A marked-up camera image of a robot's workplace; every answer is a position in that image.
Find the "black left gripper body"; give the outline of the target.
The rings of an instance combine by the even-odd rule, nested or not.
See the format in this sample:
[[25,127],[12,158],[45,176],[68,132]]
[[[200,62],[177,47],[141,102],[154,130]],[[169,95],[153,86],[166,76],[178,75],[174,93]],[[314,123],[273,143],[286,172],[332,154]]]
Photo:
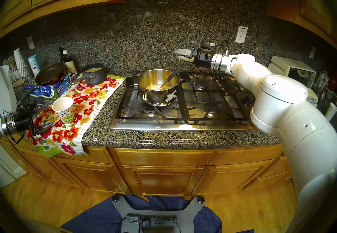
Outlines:
[[13,120],[15,124],[16,131],[24,132],[30,130],[32,135],[34,134],[34,121],[32,108],[33,105],[37,103],[24,103],[23,106],[20,106],[13,113]]

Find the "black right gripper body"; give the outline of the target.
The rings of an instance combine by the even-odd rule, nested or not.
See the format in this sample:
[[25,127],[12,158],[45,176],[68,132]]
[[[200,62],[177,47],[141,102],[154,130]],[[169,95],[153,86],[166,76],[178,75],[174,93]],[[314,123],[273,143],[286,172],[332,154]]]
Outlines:
[[212,62],[213,55],[214,55],[214,51],[200,48],[197,50],[197,53],[194,57],[193,64],[196,67],[211,68],[211,62]]

